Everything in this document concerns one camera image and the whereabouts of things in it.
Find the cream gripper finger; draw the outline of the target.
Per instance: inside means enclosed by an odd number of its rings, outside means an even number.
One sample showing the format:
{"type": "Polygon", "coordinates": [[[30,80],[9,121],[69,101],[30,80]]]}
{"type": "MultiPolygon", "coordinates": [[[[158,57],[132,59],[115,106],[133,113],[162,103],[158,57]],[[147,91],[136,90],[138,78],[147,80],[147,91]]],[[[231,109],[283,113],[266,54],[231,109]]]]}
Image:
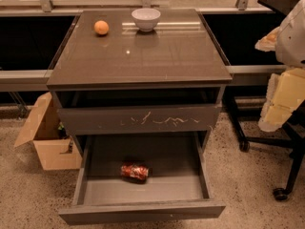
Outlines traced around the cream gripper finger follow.
{"type": "Polygon", "coordinates": [[[254,48],[263,52],[274,52],[277,35],[279,32],[279,27],[276,27],[272,31],[270,31],[267,35],[259,39],[254,48]]]}
{"type": "Polygon", "coordinates": [[[305,100],[305,70],[293,68],[269,79],[266,102],[258,127],[263,132],[275,132],[291,117],[305,100]]]}

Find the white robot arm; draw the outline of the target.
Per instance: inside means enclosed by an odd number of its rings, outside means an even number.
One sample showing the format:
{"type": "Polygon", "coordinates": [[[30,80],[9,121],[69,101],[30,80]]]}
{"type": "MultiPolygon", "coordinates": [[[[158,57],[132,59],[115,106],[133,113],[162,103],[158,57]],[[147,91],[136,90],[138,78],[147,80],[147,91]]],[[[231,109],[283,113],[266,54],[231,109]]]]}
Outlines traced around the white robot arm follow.
{"type": "Polygon", "coordinates": [[[271,75],[258,121],[261,131],[274,132],[305,100],[305,0],[300,0],[280,26],[254,47],[263,52],[275,51],[276,60],[288,67],[282,74],[271,75]]]}

